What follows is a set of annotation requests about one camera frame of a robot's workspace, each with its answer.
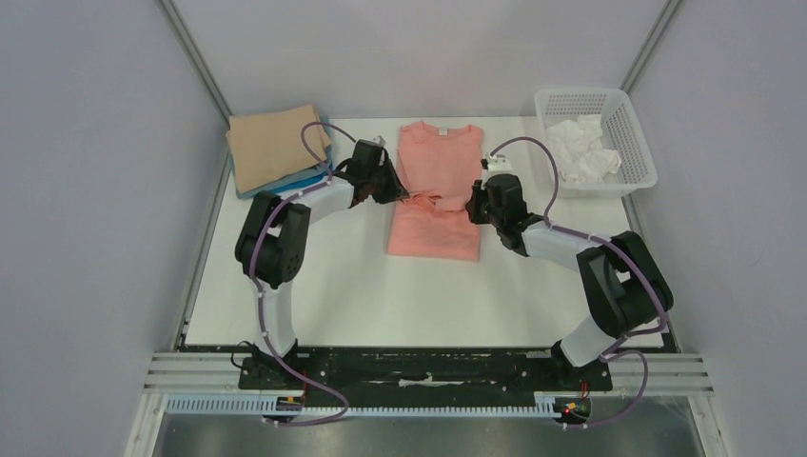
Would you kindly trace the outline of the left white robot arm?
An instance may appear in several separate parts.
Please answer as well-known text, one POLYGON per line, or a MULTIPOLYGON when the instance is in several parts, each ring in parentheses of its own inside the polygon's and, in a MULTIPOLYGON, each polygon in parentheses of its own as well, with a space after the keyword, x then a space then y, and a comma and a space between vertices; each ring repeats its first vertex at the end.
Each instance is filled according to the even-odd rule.
POLYGON ((401 146, 392 162, 381 139, 359 140, 351 157, 311 186, 287 195, 261 191, 253 199, 235 258, 257 293, 258 336, 238 364, 241 388, 294 389, 309 383, 293 358, 299 345, 293 293, 312 225, 366 199, 394 209, 386 254, 394 258, 477 262, 481 231, 466 208, 481 174, 481 149, 447 159, 401 146))

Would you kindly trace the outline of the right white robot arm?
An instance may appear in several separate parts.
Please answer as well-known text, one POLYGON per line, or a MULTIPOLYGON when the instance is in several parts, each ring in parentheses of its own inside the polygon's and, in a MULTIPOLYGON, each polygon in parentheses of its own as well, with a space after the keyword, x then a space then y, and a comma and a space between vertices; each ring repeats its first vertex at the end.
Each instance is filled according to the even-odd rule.
POLYGON ((551 348, 552 381, 573 388, 588 367, 627 339, 668 326, 674 298, 643 239, 634 231, 605 238, 554 225, 528 210, 520 179, 510 173, 477 180, 466 205, 471 223, 492 226, 502 245, 576 272, 588 315, 551 348))

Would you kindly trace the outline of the salmon pink t shirt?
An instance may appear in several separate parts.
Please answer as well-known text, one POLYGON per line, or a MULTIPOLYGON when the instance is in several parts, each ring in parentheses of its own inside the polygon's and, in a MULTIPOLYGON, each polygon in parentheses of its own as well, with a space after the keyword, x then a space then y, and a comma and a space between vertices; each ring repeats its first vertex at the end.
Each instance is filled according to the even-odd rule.
POLYGON ((386 251, 404 257, 480 259, 480 228, 465 208, 482 174, 483 129, 424 121, 399 129, 396 171, 408 197, 396 203, 386 251))

